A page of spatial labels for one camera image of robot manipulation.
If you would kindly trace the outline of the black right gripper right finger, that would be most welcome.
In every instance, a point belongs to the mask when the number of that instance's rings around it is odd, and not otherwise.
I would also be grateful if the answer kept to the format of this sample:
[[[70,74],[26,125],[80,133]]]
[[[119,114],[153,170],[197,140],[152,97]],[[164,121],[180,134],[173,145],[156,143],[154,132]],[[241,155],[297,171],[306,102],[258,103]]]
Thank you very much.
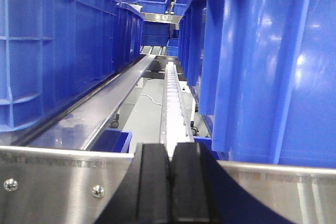
[[[290,223],[234,181],[204,144],[177,144],[171,175],[173,223]]]

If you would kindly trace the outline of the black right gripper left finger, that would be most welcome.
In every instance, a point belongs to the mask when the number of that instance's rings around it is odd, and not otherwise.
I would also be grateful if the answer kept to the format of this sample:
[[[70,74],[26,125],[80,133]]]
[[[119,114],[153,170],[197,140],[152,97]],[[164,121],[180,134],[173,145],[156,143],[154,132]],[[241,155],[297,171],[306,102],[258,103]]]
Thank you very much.
[[[97,223],[169,223],[169,158],[160,143],[138,144],[134,158]]]

